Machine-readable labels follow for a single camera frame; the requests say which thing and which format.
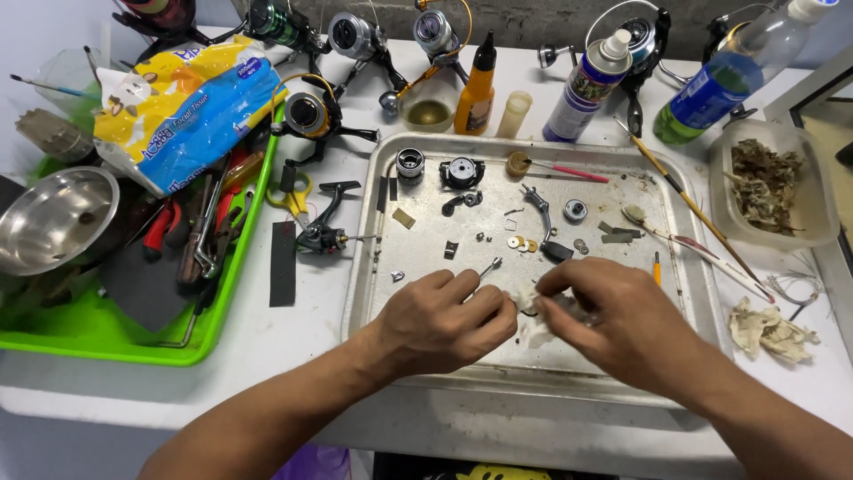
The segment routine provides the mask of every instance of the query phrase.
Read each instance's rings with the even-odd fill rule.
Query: black sandpaper strip
[[[379,177],[379,198],[376,199],[376,210],[385,212],[385,201],[388,197],[388,177]]]
[[[397,201],[397,177],[388,179],[388,199],[392,202]]]
[[[270,250],[270,307],[292,307],[296,302],[295,222],[272,224]]]

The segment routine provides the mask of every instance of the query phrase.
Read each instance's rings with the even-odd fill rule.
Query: yellow scissors handle
[[[299,214],[308,213],[308,204],[305,203],[305,198],[308,196],[308,194],[311,192],[311,189],[314,187],[314,184],[311,181],[311,177],[309,177],[305,173],[297,172],[295,186],[293,187],[293,193],[285,194],[282,200],[276,200],[272,196],[272,192],[278,190],[278,185],[278,182],[271,182],[267,186],[267,202],[271,203],[276,207],[288,208],[290,210],[290,213],[293,214],[294,218],[298,217]]]

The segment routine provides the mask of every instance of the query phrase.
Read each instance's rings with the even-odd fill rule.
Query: white table
[[[397,69],[414,79],[427,67],[426,56],[414,42],[390,42]],[[286,49],[274,49],[280,58]],[[465,49],[462,64],[471,65],[474,47]],[[320,61],[325,76],[341,81],[353,61],[335,54]],[[697,62],[668,61],[681,74],[694,73]],[[286,66],[282,75],[306,68],[305,59]],[[497,129],[510,91],[526,90],[533,106],[519,138],[540,130],[571,70],[560,58],[548,70],[537,66],[532,50],[498,49],[495,75],[496,102],[486,136]],[[808,71],[786,70],[746,105],[761,107]],[[671,80],[656,72],[641,91],[650,149],[661,151],[691,177],[697,203],[710,214],[705,148],[719,132],[715,126],[689,145],[670,148],[651,133],[653,117],[675,92]],[[293,91],[309,90],[291,82]],[[341,104],[344,124],[379,127],[387,137],[403,127],[388,120],[377,98],[389,90],[384,73],[370,66],[352,82]],[[617,91],[581,137],[583,143],[629,146],[611,120],[624,114],[627,101]],[[358,179],[364,181],[373,144],[359,138],[334,140],[322,164],[307,167],[315,183]],[[288,156],[304,158],[310,144],[287,138],[280,143],[277,162]],[[330,197],[315,194],[311,201],[321,211]],[[341,204],[333,225],[355,232],[360,202]],[[298,366],[339,342],[340,317],[351,261],[345,258],[299,256],[297,302],[294,307],[267,308],[270,276],[270,226],[287,215],[265,206],[247,257],[241,284],[219,345],[210,357],[190,368],[144,366],[7,351],[0,361],[0,406],[11,413],[55,419],[122,424],[155,429],[178,429],[227,397],[279,372]],[[709,233],[707,246],[726,258],[725,250]],[[735,247],[759,277],[787,268],[802,270],[792,255],[745,244]],[[744,291],[717,275],[725,312]],[[792,290],[796,296],[803,292]],[[782,314],[796,306],[782,301]],[[801,407],[853,434],[853,368],[830,314],[826,296],[800,314],[798,323],[820,333],[823,343],[809,346],[816,354],[812,365],[785,367],[767,354],[757,361],[736,355],[737,363],[753,377]],[[478,392],[391,386],[359,402],[316,437],[316,442],[367,450],[488,460],[521,465],[561,467],[581,471],[621,473],[633,477],[708,478],[742,476],[734,456],[704,421],[690,414],[643,407],[605,405],[544,397],[492,395]]]

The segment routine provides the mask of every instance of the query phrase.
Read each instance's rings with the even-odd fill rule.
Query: orange oil bottle
[[[497,59],[494,35],[495,31],[489,30],[485,41],[477,48],[471,76],[459,96],[453,129],[460,135],[479,135],[489,126],[495,100],[495,87],[491,86]]]

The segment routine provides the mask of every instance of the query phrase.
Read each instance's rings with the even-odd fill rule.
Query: stainless steel bowl
[[[45,177],[0,217],[0,271],[28,276],[100,260],[121,241],[119,183],[97,167]]]

